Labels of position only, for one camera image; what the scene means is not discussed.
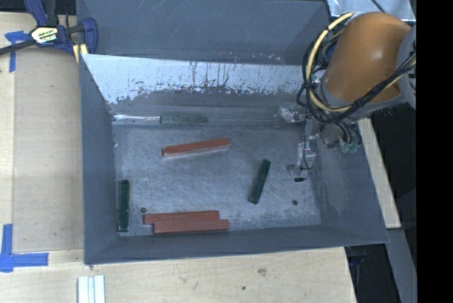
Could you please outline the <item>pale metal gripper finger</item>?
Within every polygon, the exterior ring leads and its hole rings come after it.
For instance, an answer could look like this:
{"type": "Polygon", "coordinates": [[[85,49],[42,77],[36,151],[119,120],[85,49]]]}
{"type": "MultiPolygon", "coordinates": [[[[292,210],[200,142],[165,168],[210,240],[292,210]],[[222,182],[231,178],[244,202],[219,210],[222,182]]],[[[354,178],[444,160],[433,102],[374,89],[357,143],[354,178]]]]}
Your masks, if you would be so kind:
{"type": "Polygon", "coordinates": [[[295,183],[308,181],[310,178],[311,167],[305,162],[300,164],[290,164],[287,166],[287,170],[295,183]]]}
{"type": "Polygon", "coordinates": [[[298,143],[297,163],[299,170],[309,170],[316,160],[316,150],[308,142],[298,143]]]}

